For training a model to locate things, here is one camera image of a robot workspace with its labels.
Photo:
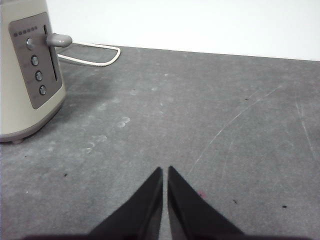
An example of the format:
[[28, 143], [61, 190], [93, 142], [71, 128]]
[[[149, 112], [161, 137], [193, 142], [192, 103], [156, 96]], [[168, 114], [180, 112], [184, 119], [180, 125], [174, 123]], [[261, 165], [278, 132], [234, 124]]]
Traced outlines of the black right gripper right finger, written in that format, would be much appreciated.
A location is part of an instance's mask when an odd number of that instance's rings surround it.
[[167, 204], [173, 237], [245, 236], [211, 207], [173, 166], [168, 168]]

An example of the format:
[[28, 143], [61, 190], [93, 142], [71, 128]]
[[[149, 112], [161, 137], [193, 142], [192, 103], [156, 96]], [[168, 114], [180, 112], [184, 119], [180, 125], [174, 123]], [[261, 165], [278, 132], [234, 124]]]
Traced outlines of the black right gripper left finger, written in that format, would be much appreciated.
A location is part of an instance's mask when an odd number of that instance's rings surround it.
[[163, 210], [163, 170], [157, 167], [138, 190], [96, 226], [92, 238], [158, 238]]

